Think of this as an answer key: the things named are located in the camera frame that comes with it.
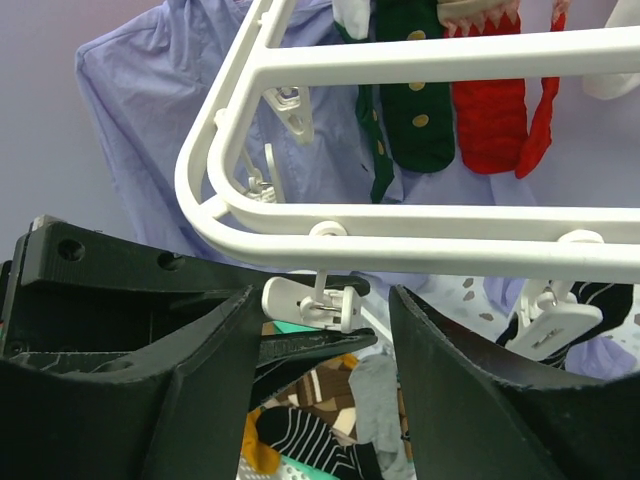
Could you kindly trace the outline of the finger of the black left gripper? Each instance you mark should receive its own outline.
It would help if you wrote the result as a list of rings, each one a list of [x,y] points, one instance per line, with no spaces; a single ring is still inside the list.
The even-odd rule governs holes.
[[[299,332],[263,336],[257,361],[258,373],[305,373],[326,360],[375,345],[374,332]]]

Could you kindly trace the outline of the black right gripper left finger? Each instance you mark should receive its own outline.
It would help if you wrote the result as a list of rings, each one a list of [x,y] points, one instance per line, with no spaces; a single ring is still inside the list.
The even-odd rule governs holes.
[[[234,478],[261,324],[250,287],[84,372],[61,372],[51,354],[3,361],[2,477]]]

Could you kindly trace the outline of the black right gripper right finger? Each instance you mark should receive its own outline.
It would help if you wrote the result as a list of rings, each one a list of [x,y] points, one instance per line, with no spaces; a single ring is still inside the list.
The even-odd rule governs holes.
[[[639,377],[604,381],[526,359],[389,293],[420,479],[635,479]]]

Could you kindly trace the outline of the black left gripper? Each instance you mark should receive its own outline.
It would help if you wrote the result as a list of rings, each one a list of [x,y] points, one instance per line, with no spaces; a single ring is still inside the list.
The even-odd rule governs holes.
[[[227,301],[356,305],[368,292],[354,276],[257,272],[53,221],[16,242],[1,354],[133,351]]]

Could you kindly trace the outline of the black white striped sock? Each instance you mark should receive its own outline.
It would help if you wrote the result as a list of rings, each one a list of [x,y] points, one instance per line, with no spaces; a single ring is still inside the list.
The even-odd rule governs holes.
[[[276,452],[338,479],[382,479],[371,443],[342,446],[321,418],[278,406],[256,421],[259,440]]]

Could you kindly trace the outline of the white clip sock hanger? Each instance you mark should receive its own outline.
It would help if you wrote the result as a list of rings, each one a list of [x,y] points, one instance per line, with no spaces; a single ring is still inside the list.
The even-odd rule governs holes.
[[[635,209],[393,206],[396,168],[439,173],[455,159],[478,175],[530,175],[553,141],[565,76],[613,100],[639,85],[639,5],[604,27],[525,34],[516,1],[337,1],[338,45],[282,48],[294,5],[260,1],[244,20],[179,153],[174,186],[201,237],[252,264],[375,271],[475,272],[547,279],[639,279]],[[279,87],[355,85],[372,141],[369,204],[264,204],[237,187],[236,163],[261,100]]]

